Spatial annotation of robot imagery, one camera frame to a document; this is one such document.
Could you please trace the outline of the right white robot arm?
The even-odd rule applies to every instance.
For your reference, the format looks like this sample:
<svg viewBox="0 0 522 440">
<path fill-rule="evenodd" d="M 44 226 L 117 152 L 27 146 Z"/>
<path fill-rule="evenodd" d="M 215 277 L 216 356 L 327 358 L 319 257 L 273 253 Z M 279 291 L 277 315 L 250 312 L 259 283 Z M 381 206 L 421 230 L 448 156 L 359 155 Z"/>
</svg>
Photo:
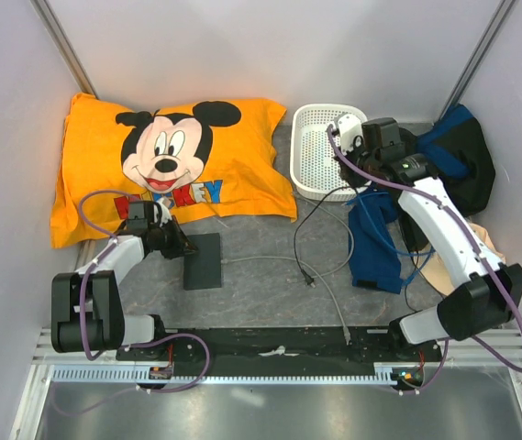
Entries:
<svg viewBox="0 0 522 440">
<path fill-rule="evenodd" d="M 344 178 L 358 175 L 391 190 L 441 258 L 454 288 L 438 305 L 390 323 L 386 345 L 393 358 L 405 361 L 420 344 L 476 338 L 520 318 L 522 267 L 507 266 L 474 234 L 437 167 L 425 155 L 409 153 L 394 119 L 363 122 L 344 114 L 327 133 Z"/>
</svg>

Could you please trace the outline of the dark grey network switch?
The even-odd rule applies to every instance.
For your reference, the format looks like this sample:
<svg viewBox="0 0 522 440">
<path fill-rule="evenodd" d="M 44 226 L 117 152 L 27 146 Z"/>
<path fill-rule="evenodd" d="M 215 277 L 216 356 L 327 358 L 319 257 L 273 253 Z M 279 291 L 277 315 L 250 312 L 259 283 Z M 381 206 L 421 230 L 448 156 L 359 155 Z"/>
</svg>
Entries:
<svg viewBox="0 0 522 440">
<path fill-rule="evenodd" d="M 186 291 L 222 286 L 222 251 L 219 233 L 187 237 L 195 251 L 183 258 L 183 288 Z"/>
</svg>

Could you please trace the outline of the black power adapter brick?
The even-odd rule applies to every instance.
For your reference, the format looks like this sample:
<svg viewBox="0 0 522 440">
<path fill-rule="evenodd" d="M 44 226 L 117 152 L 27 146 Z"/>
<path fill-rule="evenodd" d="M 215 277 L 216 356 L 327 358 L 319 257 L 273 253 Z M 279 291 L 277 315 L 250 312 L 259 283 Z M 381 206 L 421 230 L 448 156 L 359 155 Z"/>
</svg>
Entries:
<svg viewBox="0 0 522 440">
<path fill-rule="evenodd" d="M 428 245 L 427 237 L 409 214 L 402 213 L 399 216 L 399 226 L 405 247 L 410 253 L 420 252 Z"/>
</svg>

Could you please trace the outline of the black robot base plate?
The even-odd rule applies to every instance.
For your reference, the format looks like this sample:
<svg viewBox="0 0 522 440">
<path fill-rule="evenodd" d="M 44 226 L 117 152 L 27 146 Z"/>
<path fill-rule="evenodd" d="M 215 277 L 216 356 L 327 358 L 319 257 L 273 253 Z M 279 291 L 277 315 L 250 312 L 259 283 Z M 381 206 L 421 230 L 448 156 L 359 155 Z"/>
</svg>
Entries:
<svg viewBox="0 0 522 440">
<path fill-rule="evenodd" d="M 351 326 L 350 341 L 334 326 L 189 329 L 210 351 L 213 374 L 367 374 L 376 363 L 429 364 L 441 359 L 433 342 L 393 346 L 382 326 Z"/>
</svg>

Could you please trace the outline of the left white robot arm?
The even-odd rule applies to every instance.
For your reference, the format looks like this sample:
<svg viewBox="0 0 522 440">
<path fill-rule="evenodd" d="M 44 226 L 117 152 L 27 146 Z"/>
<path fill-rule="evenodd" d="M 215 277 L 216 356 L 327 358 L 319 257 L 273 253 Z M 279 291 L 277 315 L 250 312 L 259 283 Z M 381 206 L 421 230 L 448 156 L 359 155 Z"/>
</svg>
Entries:
<svg viewBox="0 0 522 440">
<path fill-rule="evenodd" d="M 148 360 L 165 356 L 169 340 L 160 317 L 124 314 L 118 291 L 131 269 L 152 252 L 177 259 L 195 254 L 197 247 L 166 208 L 132 201 L 127 219 L 97 257 L 53 278 L 50 337 L 56 352 L 83 352 L 94 360 L 104 351 L 136 347 Z"/>
</svg>

